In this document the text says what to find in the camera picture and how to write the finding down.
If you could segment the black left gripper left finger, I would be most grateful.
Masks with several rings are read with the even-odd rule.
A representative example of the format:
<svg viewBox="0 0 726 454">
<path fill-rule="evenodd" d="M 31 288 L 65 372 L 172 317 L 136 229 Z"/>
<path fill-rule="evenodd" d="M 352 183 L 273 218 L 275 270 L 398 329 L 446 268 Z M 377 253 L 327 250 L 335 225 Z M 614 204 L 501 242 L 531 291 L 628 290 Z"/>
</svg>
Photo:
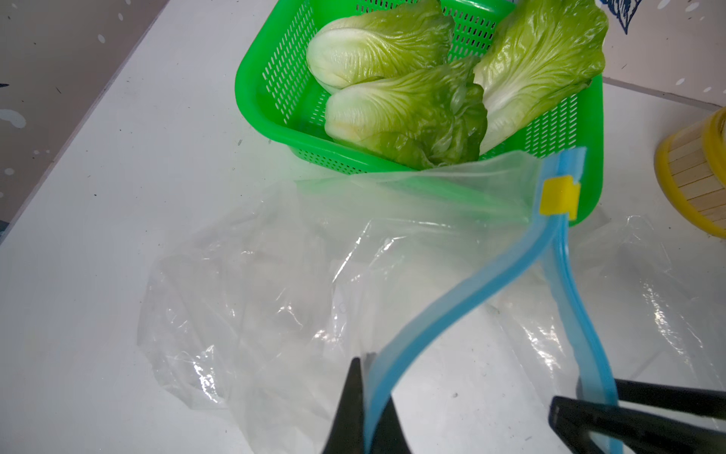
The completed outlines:
<svg viewBox="0 0 726 454">
<path fill-rule="evenodd" d="M 362 454 L 364 440 L 364 393 L 361 360 L 351 361 L 340 401 L 322 454 Z"/>
</svg>

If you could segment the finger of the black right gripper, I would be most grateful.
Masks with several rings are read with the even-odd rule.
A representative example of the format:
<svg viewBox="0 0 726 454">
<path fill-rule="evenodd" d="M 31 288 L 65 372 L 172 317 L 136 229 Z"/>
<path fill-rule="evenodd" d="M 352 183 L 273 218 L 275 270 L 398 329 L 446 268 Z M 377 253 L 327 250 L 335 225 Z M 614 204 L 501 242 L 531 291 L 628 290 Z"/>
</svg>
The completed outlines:
<svg viewBox="0 0 726 454">
<path fill-rule="evenodd" d="M 639 410 L 556 396 L 548 422 L 574 453 L 601 453 L 596 434 L 635 453 L 723 453 L 725 434 Z"/>
<path fill-rule="evenodd" d="M 725 393 L 695 388 L 651 384 L 617 378 L 617 397 L 626 402 L 683 414 L 725 420 Z M 647 414 L 618 406 L 577 401 L 575 420 L 582 422 L 646 422 L 662 420 L 661 416 Z"/>
</svg>

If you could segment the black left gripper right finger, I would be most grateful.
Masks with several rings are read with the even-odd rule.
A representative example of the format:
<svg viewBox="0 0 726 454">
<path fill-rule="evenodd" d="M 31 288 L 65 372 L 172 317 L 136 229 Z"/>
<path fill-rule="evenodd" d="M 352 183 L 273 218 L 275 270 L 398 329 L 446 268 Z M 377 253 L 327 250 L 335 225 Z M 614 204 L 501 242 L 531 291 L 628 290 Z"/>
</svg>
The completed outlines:
<svg viewBox="0 0 726 454">
<path fill-rule="evenodd" d="M 398 414 L 391 397 L 372 439 L 372 454 L 410 454 L 411 450 L 403 433 Z"/>
</svg>

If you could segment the clear zipper bag blue zip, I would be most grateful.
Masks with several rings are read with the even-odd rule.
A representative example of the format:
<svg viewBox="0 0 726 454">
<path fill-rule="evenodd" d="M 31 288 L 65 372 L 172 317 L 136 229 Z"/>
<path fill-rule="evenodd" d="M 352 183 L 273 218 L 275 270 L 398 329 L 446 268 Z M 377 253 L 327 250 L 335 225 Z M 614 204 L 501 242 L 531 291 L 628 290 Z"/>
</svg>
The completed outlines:
<svg viewBox="0 0 726 454">
<path fill-rule="evenodd" d="M 255 453 L 320 453 L 351 362 L 416 453 L 562 453 L 557 395 L 723 391 L 725 310 L 647 219 L 569 230 L 543 187 L 584 152 L 278 183 L 160 260 L 138 342 L 159 384 Z"/>
</svg>

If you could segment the yellow zipper slider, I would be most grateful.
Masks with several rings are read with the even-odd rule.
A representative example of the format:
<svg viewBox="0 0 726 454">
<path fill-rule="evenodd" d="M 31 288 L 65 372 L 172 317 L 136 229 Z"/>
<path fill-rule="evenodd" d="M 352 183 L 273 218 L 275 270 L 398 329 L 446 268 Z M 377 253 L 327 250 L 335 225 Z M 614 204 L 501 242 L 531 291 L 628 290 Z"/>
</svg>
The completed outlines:
<svg viewBox="0 0 726 454">
<path fill-rule="evenodd" d="M 539 214 L 542 216 L 567 215 L 576 221 L 579 211 L 582 185 L 571 175 L 547 179 L 542 186 Z"/>
</svg>

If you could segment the chinese cabbage front dark leaves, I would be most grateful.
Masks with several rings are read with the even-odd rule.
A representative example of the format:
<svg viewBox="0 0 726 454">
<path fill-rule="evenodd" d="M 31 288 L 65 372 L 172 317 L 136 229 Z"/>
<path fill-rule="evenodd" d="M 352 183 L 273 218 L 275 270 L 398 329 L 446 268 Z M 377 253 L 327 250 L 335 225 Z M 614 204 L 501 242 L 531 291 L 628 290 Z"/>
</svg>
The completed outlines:
<svg viewBox="0 0 726 454">
<path fill-rule="evenodd" d="M 337 142 L 415 170 L 474 162 L 488 129 L 470 56 L 330 96 L 325 132 Z"/>
</svg>

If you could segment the chinese cabbage light green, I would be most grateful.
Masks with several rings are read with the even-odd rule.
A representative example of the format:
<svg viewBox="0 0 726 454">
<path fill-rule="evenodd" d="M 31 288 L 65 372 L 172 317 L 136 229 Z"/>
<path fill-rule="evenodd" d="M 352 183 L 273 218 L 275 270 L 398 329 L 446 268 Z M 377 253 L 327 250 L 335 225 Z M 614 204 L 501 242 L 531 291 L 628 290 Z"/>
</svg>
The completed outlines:
<svg viewBox="0 0 726 454">
<path fill-rule="evenodd" d="M 474 69 L 488 128 L 485 154 L 582 92 L 605 68 L 606 13 L 594 1 L 521 1 Z"/>
</svg>

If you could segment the bamboo steamer yellow bands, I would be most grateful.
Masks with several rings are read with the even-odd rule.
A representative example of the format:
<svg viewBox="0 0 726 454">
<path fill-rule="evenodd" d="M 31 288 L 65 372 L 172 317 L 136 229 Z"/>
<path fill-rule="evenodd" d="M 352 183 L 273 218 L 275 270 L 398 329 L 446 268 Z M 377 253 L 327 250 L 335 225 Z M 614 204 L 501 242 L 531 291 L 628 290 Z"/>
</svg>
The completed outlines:
<svg viewBox="0 0 726 454">
<path fill-rule="evenodd" d="M 657 181 L 687 221 L 725 237 L 725 110 L 671 134 L 654 153 Z"/>
</svg>

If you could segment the green plastic basket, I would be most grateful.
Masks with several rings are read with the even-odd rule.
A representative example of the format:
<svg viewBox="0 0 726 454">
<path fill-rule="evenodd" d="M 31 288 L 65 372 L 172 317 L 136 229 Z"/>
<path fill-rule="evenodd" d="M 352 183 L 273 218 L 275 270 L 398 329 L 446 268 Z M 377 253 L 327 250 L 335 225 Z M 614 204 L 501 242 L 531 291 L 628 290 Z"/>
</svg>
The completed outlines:
<svg viewBox="0 0 726 454">
<path fill-rule="evenodd" d="M 240 113 L 266 138 L 289 146 L 302 160 L 344 174 L 394 172 L 402 166 L 333 142 L 325 133 L 329 94 L 306 65 L 309 42 L 340 18 L 393 9 L 395 1 L 280 1 L 241 61 L 234 82 Z M 578 221 L 599 203 L 603 188 L 603 78 L 488 152 L 525 151 L 538 158 L 575 147 L 587 149 Z"/>
</svg>

